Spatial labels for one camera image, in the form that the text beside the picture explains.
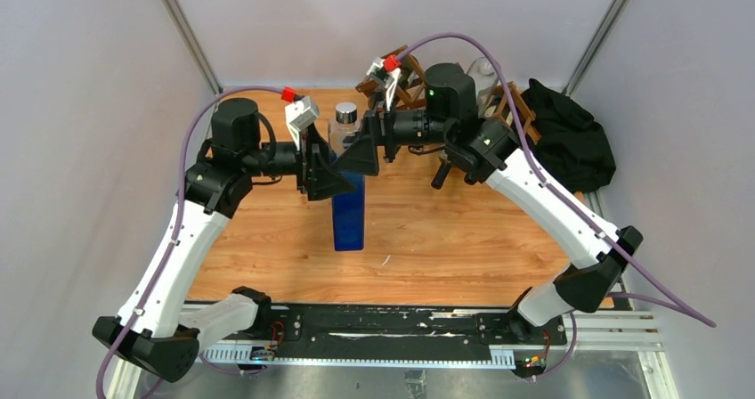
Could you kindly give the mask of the blue square glass bottle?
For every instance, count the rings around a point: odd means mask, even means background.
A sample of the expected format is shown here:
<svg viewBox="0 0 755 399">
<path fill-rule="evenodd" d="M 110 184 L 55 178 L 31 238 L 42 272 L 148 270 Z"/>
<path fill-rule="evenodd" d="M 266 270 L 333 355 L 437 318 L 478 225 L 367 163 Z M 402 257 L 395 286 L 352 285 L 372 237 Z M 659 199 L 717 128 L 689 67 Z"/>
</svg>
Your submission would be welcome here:
<svg viewBox="0 0 755 399">
<path fill-rule="evenodd" d="M 330 161 L 334 163 L 351 145 L 360 127 L 357 106 L 353 102 L 339 102 L 335 117 L 329 121 Z M 359 251 L 364 248 L 365 181 L 362 175 L 342 172 L 355 190 L 338 194 L 331 199 L 334 250 Z"/>
</svg>

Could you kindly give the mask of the clear glass bottle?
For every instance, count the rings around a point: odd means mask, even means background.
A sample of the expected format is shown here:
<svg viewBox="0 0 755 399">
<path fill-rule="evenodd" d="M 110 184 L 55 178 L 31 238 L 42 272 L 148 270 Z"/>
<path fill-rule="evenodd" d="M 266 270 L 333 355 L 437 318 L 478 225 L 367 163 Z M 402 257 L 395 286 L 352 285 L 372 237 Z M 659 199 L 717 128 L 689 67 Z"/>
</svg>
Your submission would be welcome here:
<svg viewBox="0 0 755 399">
<path fill-rule="evenodd" d="M 491 106 L 494 89 L 499 78 L 486 57 L 475 59 L 467 69 L 467 74 L 475 83 L 475 99 L 480 118 L 490 118 L 495 109 Z"/>
</svg>

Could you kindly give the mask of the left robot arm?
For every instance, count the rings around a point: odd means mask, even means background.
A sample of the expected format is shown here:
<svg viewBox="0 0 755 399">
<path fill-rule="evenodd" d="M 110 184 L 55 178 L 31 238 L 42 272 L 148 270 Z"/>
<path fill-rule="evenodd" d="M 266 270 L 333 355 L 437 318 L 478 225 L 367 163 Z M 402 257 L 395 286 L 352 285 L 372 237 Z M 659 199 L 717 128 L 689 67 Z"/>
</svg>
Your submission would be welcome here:
<svg viewBox="0 0 755 399">
<path fill-rule="evenodd" d="M 349 192 L 352 185 L 329 162 L 330 148 L 316 128 L 319 110 L 302 95 L 286 100 L 289 141 L 248 98 L 221 102 L 211 135 L 179 178 L 171 221 L 134 293 L 114 316 L 102 316 L 93 336 L 120 359 L 163 379 L 183 378 L 199 355 L 231 334 L 273 338 L 280 324 L 263 292 L 238 287 L 225 299 L 183 314 L 187 293 L 207 252 L 256 187 L 292 175 L 308 200 Z"/>
</svg>

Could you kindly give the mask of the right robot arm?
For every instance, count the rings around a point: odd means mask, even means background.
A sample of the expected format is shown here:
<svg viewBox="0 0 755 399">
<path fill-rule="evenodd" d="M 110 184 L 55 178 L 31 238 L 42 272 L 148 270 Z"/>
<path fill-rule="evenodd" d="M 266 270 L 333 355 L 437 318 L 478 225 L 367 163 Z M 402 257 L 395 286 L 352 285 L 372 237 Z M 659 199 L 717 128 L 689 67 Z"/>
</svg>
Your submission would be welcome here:
<svg viewBox="0 0 755 399">
<path fill-rule="evenodd" d="M 515 301 L 502 329 L 527 344 L 563 314 L 594 313 L 625 271 L 623 255 L 637 250 L 642 234 L 632 226 L 618 228 L 589 210 L 525 151 L 524 140 L 511 126 L 482 117 L 475 79 L 458 64 L 425 70 L 426 105 L 420 109 L 394 105 L 401 75 L 401 67 L 389 59 L 369 67 L 367 78 L 381 89 L 353 142 L 336 158 L 336 168 L 375 176 L 378 148 L 393 160 L 401 146 L 441 144 L 445 156 L 433 188 L 441 189 L 451 169 L 460 169 L 466 183 L 485 183 L 515 202 L 570 260 L 553 280 L 527 289 Z"/>
</svg>

